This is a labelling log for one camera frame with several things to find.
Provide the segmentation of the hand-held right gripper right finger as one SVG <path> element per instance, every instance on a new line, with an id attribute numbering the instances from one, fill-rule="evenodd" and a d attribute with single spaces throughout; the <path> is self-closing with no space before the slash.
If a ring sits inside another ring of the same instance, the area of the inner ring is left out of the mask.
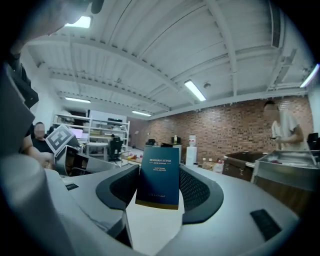
<path id="1" fill-rule="evenodd" d="M 180 167 L 184 214 L 156 256 L 272 256 L 299 217 L 256 185 L 198 167 Z"/>

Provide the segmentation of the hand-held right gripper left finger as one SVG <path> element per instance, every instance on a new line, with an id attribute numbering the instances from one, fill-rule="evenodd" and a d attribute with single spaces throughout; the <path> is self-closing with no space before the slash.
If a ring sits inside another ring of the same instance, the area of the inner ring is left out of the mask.
<path id="1" fill-rule="evenodd" d="M 62 180 L 82 212 L 103 232 L 132 248 L 126 208 L 138 187 L 140 166 L 120 168 Z"/>

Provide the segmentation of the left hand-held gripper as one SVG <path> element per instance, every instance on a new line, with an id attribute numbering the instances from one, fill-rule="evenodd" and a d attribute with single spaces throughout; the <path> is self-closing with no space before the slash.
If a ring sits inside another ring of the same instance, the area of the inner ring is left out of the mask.
<path id="1" fill-rule="evenodd" d="M 76 136 L 63 124 L 45 142 L 52 150 L 55 170 L 62 176 L 81 176 L 119 168 L 114 162 L 80 154 L 81 146 Z"/>

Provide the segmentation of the dark blue book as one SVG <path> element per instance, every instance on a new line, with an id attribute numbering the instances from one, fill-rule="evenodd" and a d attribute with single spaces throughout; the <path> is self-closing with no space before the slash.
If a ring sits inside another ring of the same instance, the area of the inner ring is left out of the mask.
<path id="1" fill-rule="evenodd" d="M 135 203 L 164 210 L 179 209 L 179 149 L 146 147 L 139 172 Z"/>

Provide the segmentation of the brown steel housekeeping cart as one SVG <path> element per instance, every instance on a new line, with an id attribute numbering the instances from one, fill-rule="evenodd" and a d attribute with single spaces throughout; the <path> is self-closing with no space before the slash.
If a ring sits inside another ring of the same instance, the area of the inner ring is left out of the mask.
<path id="1" fill-rule="evenodd" d="M 301 216 L 320 184 L 320 151 L 231 153 L 222 173 L 251 182 Z"/>

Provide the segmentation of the person's left forearm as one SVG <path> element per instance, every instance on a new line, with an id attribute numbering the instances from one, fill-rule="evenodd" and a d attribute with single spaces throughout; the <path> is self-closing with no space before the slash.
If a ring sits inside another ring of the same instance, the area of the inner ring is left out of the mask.
<path id="1" fill-rule="evenodd" d="M 35 148 L 30 135 L 23 139 L 21 150 L 25 155 L 37 160 L 43 168 L 55 170 L 54 155 Z"/>

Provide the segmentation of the wooden three-tier trolley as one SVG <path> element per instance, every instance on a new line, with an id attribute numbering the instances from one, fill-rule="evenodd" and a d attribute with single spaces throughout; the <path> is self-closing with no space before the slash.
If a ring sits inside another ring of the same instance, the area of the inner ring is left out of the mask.
<path id="1" fill-rule="evenodd" d="M 127 157 L 131 155 L 136 155 L 137 159 L 128 160 Z M 121 166 L 125 165 L 139 165 L 142 164 L 142 155 L 138 155 L 136 153 L 132 153 L 130 150 L 124 151 L 120 154 Z"/>

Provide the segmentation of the clear water jug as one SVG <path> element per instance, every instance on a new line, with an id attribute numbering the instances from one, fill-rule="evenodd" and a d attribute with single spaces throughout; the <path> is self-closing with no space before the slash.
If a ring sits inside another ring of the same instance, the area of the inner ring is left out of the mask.
<path id="1" fill-rule="evenodd" d="M 213 172 L 222 174 L 224 169 L 224 160 L 218 159 L 212 169 Z"/>

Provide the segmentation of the white shelving rack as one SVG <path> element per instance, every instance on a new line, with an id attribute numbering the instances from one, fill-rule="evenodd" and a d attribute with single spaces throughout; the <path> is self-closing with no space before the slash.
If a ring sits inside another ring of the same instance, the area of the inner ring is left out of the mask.
<path id="1" fill-rule="evenodd" d="M 111 135 L 119 136 L 123 141 L 121 151 L 128 148 L 130 135 L 130 122 L 118 120 L 100 120 L 85 116 L 56 113 L 53 116 L 52 125 L 57 127 L 65 125 L 69 129 L 83 130 L 82 138 L 78 138 L 80 144 L 85 145 L 85 151 L 89 156 L 107 157 L 107 147 Z"/>

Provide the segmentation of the white water dispenser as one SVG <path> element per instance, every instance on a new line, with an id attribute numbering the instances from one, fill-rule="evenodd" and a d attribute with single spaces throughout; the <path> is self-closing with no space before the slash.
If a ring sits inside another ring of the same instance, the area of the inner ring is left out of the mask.
<path id="1" fill-rule="evenodd" d="M 189 136 L 189 146 L 186 148 L 186 166 L 192 166 L 194 163 L 197 162 L 197 142 L 196 136 L 190 135 Z"/>

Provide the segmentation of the black chest-mounted screen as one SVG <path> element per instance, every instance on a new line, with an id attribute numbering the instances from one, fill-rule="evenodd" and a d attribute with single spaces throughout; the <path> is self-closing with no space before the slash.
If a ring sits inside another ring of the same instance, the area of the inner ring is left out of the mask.
<path id="1" fill-rule="evenodd" d="M 23 96 L 25 105 L 30 109 L 39 101 L 39 97 L 31 87 L 31 80 L 20 62 L 20 54 L 9 53 L 6 62 L 9 65 L 9 74 Z"/>

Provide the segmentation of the square ceiling light panel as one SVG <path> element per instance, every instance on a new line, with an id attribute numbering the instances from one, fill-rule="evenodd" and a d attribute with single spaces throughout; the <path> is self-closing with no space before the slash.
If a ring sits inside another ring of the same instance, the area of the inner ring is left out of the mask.
<path id="1" fill-rule="evenodd" d="M 64 27 L 74 27 L 74 28 L 84 28 L 88 29 L 90 28 L 92 23 L 92 17 L 91 16 L 81 16 L 79 20 L 77 20 L 74 23 L 67 23 Z"/>

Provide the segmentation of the ceiling air vent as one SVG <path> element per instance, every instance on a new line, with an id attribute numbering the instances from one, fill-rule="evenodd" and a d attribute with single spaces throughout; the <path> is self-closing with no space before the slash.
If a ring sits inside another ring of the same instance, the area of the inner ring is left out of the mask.
<path id="1" fill-rule="evenodd" d="M 271 17 L 271 46 L 277 49 L 283 47 L 285 36 L 285 18 L 283 11 L 269 0 Z"/>

